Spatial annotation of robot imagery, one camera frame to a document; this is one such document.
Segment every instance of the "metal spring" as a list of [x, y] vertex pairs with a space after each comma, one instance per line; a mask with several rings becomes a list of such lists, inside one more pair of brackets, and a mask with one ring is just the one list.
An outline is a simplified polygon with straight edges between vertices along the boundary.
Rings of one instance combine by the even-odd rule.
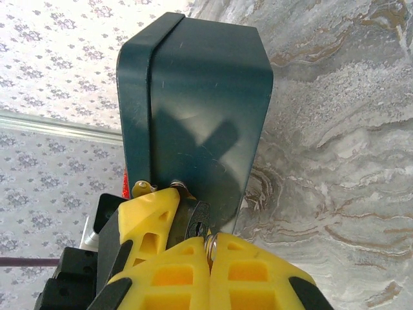
[[218, 234], [209, 234], [205, 238], [204, 248], [208, 262], [213, 261], [212, 253], [214, 252], [214, 249], [216, 250], [217, 248], [217, 237]]

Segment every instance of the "wallpaper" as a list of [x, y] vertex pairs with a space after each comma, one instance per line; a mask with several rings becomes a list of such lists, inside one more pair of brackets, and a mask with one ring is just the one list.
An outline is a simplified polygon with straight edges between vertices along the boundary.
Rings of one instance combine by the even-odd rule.
[[120, 129], [121, 45], [189, 0], [0, 0], [0, 109]]
[[[103, 192], [121, 195], [123, 148], [0, 130], [0, 256], [59, 258], [77, 247]], [[54, 268], [0, 268], [0, 309], [32, 310]]]

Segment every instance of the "red object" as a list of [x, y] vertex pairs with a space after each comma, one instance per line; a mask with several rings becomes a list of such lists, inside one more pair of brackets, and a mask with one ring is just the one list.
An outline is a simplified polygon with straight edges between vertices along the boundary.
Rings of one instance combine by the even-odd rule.
[[125, 172], [123, 173], [122, 197], [126, 199], [130, 199], [129, 186], [128, 186], [128, 175], [126, 174], [126, 169], [125, 169]]

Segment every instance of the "coiled spring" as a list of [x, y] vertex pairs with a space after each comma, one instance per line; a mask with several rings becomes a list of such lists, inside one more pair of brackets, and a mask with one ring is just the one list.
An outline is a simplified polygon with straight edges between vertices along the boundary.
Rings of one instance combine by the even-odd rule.
[[218, 234], [209, 234], [205, 238], [204, 248], [206, 252], [206, 258], [209, 263], [214, 261], [214, 254], [217, 249], [217, 237]]

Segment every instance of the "floral patterned wallpaper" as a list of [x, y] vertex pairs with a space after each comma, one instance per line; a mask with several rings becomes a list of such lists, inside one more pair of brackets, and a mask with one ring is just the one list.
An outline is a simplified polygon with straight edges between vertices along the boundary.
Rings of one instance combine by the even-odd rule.
[[[120, 196], [121, 145], [0, 129], [0, 256], [78, 247], [99, 196]], [[0, 309], [32, 310], [50, 267], [0, 267]]]
[[191, 0], [0, 0], [0, 110], [120, 129], [121, 45]]

